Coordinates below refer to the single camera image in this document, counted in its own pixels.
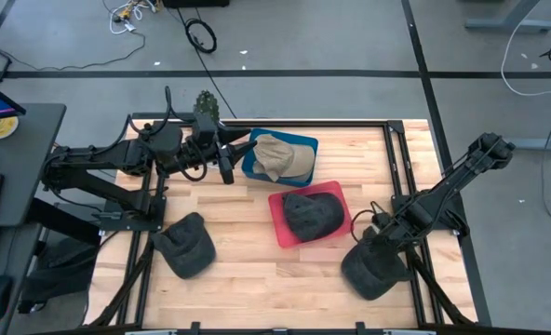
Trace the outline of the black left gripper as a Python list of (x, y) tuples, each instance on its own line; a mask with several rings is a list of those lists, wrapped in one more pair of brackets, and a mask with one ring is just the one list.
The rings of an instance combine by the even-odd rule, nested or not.
[[(218, 125), (218, 138), (209, 144), (198, 144), (191, 138), (182, 145), (181, 158), (185, 167), (181, 167), (181, 174), (188, 181), (202, 181), (208, 174), (208, 165), (217, 165), (224, 184), (233, 184), (235, 161), (242, 159), (257, 145), (256, 141), (245, 141), (238, 144), (227, 144), (247, 136), (251, 132), (247, 127), (228, 127)], [(202, 169), (199, 176), (194, 177), (188, 169)]]

